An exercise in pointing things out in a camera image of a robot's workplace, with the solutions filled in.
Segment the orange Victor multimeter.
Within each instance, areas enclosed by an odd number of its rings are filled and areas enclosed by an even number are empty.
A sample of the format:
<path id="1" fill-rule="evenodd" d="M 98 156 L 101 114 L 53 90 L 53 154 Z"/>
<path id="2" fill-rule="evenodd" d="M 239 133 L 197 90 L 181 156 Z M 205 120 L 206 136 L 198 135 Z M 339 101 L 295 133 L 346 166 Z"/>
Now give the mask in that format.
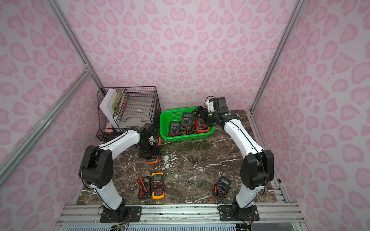
<path id="1" fill-rule="evenodd" d="M 156 164 L 159 161 L 161 155 L 161 138 L 155 137 L 151 146 L 151 150 L 145 156 L 145 162 L 147 164 Z"/>

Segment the red Aneng large multimeter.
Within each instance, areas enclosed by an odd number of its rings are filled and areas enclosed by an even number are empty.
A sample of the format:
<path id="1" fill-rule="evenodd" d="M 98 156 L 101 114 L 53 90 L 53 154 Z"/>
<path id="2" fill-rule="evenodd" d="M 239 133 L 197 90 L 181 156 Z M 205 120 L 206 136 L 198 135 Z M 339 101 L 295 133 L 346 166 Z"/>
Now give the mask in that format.
<path id="1" fill-rule="evenodd" d="M 195 118 L 193 122 L 193 128 L 196 134 L 208 133 L 210 131 L 210 127 L 199 118 Z"/>

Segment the large green XLUE multimeter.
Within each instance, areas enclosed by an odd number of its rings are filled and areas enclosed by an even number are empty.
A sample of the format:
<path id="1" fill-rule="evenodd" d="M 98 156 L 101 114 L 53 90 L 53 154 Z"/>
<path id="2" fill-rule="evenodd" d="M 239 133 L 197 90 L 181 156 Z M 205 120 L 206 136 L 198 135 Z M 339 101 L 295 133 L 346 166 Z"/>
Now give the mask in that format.
<path id="1" fill-rule="evenodd" d="M 181 122 L 180 121 L 171 121 L 170 122 L 170 130 L 169 130 L 169 133 L 168 133 L 168 137 L 181 136 L 182 135 L 182 132 L 180 130 L 180 125 L 181 125 Z"/>

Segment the small black multimeter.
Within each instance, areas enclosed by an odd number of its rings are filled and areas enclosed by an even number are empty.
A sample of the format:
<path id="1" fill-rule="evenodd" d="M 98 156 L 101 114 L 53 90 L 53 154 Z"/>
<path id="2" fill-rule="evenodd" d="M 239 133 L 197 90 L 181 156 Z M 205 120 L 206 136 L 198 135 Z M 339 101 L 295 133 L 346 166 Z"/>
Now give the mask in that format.
<path id="1" fill-rule="evenodd" d="M 136 179 L 138 185 L 138 198 L 140 200 L 150 199 L 152 197 L 151 193 L 151 178 L 150 177 L 138 177 Z"/>

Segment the yellow Aneng multimeter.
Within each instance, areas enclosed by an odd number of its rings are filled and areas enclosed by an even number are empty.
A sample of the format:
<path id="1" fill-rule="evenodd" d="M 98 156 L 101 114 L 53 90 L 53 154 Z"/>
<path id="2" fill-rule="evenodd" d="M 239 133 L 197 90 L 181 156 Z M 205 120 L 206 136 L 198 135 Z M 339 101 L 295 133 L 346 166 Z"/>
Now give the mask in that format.
<path id="1" fill-rule="evenodd" d="M 164 174 L 153 173 L 151 174 L 151 193 L 153 200 L 163 199 L 165 197 L 166 185 L 164 183 Z"/>

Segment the small green multimeter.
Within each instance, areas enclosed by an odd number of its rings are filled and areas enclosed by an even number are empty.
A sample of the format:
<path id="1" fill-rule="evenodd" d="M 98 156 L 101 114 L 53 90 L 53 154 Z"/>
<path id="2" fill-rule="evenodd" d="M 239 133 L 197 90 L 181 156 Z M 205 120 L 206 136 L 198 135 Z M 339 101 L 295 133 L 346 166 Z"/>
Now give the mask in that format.
<path id="1" fill-rule="evenodd" d="M 209 202 L 218 199 L 222 201 L 224 198 L 226 198 L 228 191 L 231 186 L 231 180 L 226 178 L 225 176 L 221 176 L 217 183 L 211 185 L 211 193 L 212 197 L 209 199 Z"/>

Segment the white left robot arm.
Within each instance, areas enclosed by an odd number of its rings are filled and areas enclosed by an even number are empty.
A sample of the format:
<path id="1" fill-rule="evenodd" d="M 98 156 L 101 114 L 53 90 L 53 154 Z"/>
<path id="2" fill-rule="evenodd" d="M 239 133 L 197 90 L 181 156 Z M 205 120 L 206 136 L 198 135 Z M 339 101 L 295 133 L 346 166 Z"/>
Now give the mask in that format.
<path id="1" fill-rule="evenodd" d="M 115 211 L 123 205 L 113 182 L 114 159 L 132 146 L 138 146 L 144 155 L 156 153 L 159 147 L 156 136 L 154 126 L 145 123 L 126 129 L 111 141 L 85 149 L 78 175 L 86 188 L 97 192 L 103 207 Z"/>

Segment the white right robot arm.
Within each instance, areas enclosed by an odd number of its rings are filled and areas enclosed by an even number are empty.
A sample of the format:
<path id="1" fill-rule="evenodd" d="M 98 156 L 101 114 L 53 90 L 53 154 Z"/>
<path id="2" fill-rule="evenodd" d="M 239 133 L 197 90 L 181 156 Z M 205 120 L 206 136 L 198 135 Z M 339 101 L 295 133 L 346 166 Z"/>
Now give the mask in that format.
<path id="1" fill-rule="evenodd" d="M 239 211 L 249 209 L 257 195 L 263 194 L 268 183 L 274 179 L 273 153 L 257 144 L 244 128 L 240 117 L 229 111 L 225 97 L 211 98 L 192 114 L 209 127 L 221 126 L 239 148 L 243 157 L 240 169 L 242 185 L 235 196 L 235 204 Z"/>

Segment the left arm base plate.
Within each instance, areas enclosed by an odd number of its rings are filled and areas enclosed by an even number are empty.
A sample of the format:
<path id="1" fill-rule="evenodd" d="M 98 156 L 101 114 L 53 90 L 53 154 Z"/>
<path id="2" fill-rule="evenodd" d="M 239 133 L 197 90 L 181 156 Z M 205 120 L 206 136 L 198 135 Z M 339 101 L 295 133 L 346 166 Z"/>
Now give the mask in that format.
<path id="1" fill-rule="evenodd" d="M 139 222 L 142 214 L 142 207 L 138 206 L 121 206 L 117 210 L 111 210 L 105 206 L 101 206 L 102 212 L 101 223 L 125 223 L 125 222 Z"/>

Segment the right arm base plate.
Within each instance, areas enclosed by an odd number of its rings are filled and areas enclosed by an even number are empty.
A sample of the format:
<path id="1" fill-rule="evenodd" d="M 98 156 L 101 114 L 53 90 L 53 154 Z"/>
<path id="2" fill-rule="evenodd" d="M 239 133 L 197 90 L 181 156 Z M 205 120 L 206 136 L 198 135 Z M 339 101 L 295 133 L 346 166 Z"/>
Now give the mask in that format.
<path id="1" fill-rule="evenodd" d="M 248 208 L 239 208 L 236 203 L 231 205 L 219 203 L 216 207 L 219 212 L 220 221 L 244 221 L 253 223 L 260 220 L 256 205 Z"/>

